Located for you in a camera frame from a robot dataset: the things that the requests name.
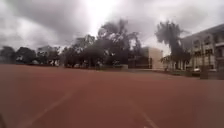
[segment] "running track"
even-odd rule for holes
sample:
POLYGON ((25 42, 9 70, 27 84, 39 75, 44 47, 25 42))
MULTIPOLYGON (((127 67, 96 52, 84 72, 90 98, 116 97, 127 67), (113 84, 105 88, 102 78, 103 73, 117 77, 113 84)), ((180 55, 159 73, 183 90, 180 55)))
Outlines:
POLYGON ((224 128, 224 81, 0 65, 7 128, 224 128))

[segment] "cloudy sky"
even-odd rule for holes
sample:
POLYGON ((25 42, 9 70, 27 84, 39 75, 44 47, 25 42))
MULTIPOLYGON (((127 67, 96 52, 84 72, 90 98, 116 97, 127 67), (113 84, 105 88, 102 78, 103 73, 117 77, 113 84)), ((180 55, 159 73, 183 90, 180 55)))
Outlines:
POLYGON ((223 0, 0 0, 0 46, 69 45, 96 35, 111 20, 128 20, 143 45, 163 49, 154 36, 159 21, 172 20, 195 33, 224 22, 223 0))

